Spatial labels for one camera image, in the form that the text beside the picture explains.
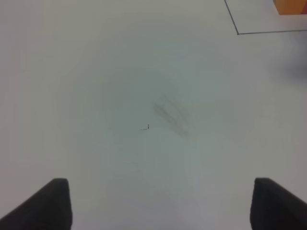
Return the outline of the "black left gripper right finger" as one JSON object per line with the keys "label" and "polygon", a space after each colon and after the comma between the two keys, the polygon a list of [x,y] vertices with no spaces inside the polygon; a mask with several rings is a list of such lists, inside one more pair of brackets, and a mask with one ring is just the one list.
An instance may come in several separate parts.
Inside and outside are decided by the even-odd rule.
{"label": "black left gripper right finger", "polygon": [[250,208],[253,230],[307,230],[307,204],[270,178],[256,178]]}

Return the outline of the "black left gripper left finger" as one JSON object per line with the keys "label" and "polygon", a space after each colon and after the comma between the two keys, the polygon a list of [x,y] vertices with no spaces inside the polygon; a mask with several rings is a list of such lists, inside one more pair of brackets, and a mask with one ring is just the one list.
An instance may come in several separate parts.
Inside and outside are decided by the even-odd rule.
{"label": "black left gripper left finger", "polygon": [[69,182],[55,178],[0,219],[2,230],[70,230]]}

